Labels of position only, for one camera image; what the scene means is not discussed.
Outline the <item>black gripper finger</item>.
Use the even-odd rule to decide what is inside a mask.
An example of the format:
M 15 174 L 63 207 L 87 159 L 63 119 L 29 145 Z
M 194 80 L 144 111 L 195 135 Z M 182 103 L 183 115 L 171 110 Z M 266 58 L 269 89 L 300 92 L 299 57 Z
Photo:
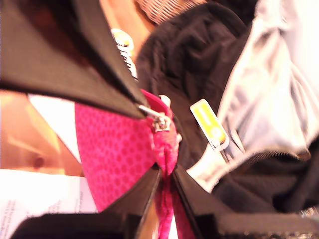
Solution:
M 247 216 L 238 214 L 207 193 L 182 167 L 173 171 L 177 231 L 192 239 L 247 239 Z
M 0 87 L 53 96 L 134 119 L 139 106 L 103 82 L 68 33 L 57 0 L 0 3 Z
M 149 107 L 123 61 L 113 39 L 107 19 L 98 0 L 58 0 L 58 11 L 64 18 L 68 33 L 93 65 L 103 82 L 109 84 L 130 102 Z
M 141 179 L 108 208 L 95 214 L 78 214 L 81 239 L 138 239 L 143 231 L 157 230 L 156 197 L 162 170 L 152 166 Z

